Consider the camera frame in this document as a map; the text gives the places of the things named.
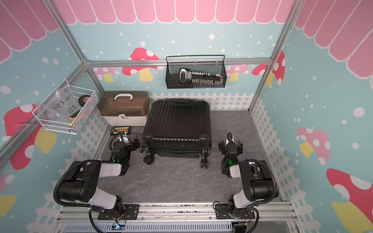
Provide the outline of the black ribbed hard-shell suitcase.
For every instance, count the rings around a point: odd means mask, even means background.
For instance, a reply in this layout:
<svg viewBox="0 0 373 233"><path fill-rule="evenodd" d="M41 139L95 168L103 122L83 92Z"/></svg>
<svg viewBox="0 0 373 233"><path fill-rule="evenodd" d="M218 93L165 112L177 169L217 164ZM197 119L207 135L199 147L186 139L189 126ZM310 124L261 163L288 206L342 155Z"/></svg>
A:
<svg viewBox="0 0 373 233"><path fill-rule="evenodd" d="M206 101L191 99L157 100L145 125L140 152L143 161L154 156L201 158L201 168L208 168L212 148L211 109Z"/></svg>

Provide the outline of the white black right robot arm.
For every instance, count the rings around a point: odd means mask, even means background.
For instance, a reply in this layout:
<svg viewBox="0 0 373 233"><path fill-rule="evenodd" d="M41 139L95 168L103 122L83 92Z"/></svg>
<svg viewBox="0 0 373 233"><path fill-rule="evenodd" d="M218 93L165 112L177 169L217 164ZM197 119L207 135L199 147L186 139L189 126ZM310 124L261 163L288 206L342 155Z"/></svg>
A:
<svg viewBox="0 0 373 233"><path fill-rule="evenodd" d="M219 151L224 155L222 174L240 178L242 183L242 190L232 195L227 205L222 205L230 217L241 218L250 213L250 208L267 204L279 196L275 177L264 160L238 160L238 156L243 154L243 144L235 142L233 133L228 133L219 143Z"/></svg>

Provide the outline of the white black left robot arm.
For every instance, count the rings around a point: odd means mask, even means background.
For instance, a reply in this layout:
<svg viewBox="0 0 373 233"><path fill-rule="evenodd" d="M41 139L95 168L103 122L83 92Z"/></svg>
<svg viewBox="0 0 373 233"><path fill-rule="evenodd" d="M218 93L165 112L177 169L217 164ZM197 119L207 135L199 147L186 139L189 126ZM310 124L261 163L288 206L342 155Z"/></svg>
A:
<svg viewBox="0 0 373 233"><path fill-rule="evenodd" d="M57 182L53 198L56 203L70 207L87 207L119 219L127 212L118 195L98 187L100 178L124 176L130 168L131 153L140 147L137 138L119 132L109 143L109 160L75 161Z"/></svg>

